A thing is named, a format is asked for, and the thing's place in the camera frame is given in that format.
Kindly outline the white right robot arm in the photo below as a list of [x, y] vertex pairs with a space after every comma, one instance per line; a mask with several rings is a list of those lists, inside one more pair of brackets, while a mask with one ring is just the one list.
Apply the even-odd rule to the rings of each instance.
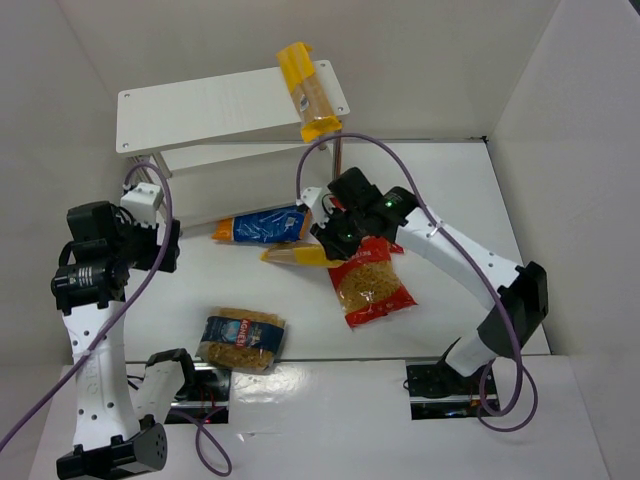
[[417, 195], [394, 187], [387, 193], [351, 168], [297, 200], [312, 215], [312, 235], [331, 260], [354, 258], [370, 237], [383, 238], [429, 261], [476, 297], [487, 316], [443, 354], [443, 369], [469, 377], [498, 357], [513, 359], [548, 313], [547, 275], [482, 247], [427, 212]]

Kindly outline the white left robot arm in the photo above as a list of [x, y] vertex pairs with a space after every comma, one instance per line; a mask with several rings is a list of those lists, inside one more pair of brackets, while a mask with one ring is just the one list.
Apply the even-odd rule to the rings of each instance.
[[129, 388], [124, 317], [132, 269], [172, 273], [180, 224], [170, 221], [159, 240], [158, 200], [98, 201], [70, 209], [72, 235], [51, 281], [72, 345], [77, 387], [76, 428], [70, 453], [56, 462], [61, 479], [129, 479], [162, 470], [168, 458], [163, 422], [194, 366], [183, 348], [158, 352], [145, 365], [136, 392]]

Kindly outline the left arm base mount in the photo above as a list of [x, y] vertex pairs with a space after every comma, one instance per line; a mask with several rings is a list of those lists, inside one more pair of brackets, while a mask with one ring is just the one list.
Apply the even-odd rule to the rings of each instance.
[[226, 424], [231, 375], [202, 362], [187, 368], [179, 361], [128, 363], [127, 381], [135, 417], [151, 416], [157, 423], [180, 424], [190, 418]]

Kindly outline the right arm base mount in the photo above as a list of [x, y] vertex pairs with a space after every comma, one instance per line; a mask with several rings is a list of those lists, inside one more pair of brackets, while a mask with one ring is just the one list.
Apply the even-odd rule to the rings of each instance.
[[480, 380], [483, 368], [470, 377], [442, 370], [436, 362], [408, 362], [403, 388], [409, 394], [412, 420], [475, 417], [482, 408]]

